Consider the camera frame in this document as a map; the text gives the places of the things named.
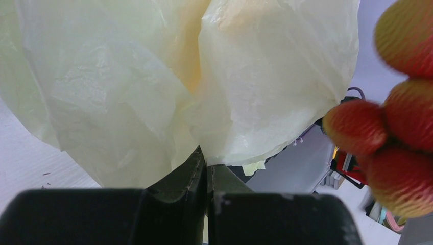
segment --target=white surface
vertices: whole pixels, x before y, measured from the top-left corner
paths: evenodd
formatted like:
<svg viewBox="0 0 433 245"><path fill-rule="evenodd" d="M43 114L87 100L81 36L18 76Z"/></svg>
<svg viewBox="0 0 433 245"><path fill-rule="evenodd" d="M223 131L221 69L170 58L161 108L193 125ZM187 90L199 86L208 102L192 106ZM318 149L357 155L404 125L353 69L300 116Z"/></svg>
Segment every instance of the white surface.
<svg viewBox="0 0 433 245"><path fill-rule="evenodd" d="M365 215L364 205L369 196L369 188L359 190L345 180L338 190L329 186L319 186L319 194L331 194L340 198L349 209L364 245L397 245L400 235L375 222Z"/></svg>
<svg viewBox="0 0 433 245"><path fill-rule="evenodd" d="M318 126L302 139L269 160L247 186L257 192L312 193L328 172L334 145Z"/></svg>
<svg viewBox="0 0 433 245"><path fill-rule="evenodd" d="M19 192L42 186L49 189L98 184L66 153L33 137L0 100L0 213Z"/></svg>

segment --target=red strawberry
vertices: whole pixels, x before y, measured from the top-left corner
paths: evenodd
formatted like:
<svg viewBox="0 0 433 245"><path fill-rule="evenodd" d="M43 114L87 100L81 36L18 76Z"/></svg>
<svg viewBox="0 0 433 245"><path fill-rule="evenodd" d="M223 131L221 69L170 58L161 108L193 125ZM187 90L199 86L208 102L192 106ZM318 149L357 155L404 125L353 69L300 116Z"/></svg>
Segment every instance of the red strawberry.
<svg viewBox="0 0 433 245"><path fill-rule="evenodd" d="M352 100L332 108L323 117L326 135L341 150L353 155L369 155L387 140L380 105Z"/></svg>
<svg viewBox="0 0 433 245"><path fill-rule="evenodd" d="M411 77L433 77L433 1L398 0L376 23L378 54Z"/></svg>
<svg viewBox="0 0 433 245"><path fill-rule="evenodd" d="M433 212L433 157L396 146L377 152L368 163L375 198L394 215L420 217Z"/></svg>
<svg viewBox="0 0 433 245"><path fill-rule="evenodd" d="M383 104L391 132L412 148L433 152L433 81L398 84Z"/></svg>

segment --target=white plastic bag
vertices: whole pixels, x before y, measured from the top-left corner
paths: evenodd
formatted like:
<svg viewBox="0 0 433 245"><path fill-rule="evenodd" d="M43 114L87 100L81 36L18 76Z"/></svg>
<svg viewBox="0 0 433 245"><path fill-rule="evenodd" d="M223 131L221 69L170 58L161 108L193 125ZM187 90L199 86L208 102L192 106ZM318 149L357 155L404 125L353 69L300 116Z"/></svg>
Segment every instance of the white plastic bag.
<svg viewBox="0 0 433 245"><path fill-rule="evenodd" d="M0 0L0 96L99 184L246 165L344 97L359 0Z"/></svg>

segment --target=purple cable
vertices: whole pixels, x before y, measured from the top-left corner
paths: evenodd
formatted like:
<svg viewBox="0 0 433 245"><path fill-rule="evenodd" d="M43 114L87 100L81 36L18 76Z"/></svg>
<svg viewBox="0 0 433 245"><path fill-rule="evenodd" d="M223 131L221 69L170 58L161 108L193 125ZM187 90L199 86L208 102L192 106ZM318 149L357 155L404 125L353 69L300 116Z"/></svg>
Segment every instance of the purple cable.
<svg viewBox="0 0 433 245"><path fill-rule="evenodd" d="M347 91L350 90L356 90L359 92L359 94L361 95L361 99L365 100L365 95L364 92L362 91L362 89L358 88L358 87L350 87L349 89L347 89Z"/></svg>

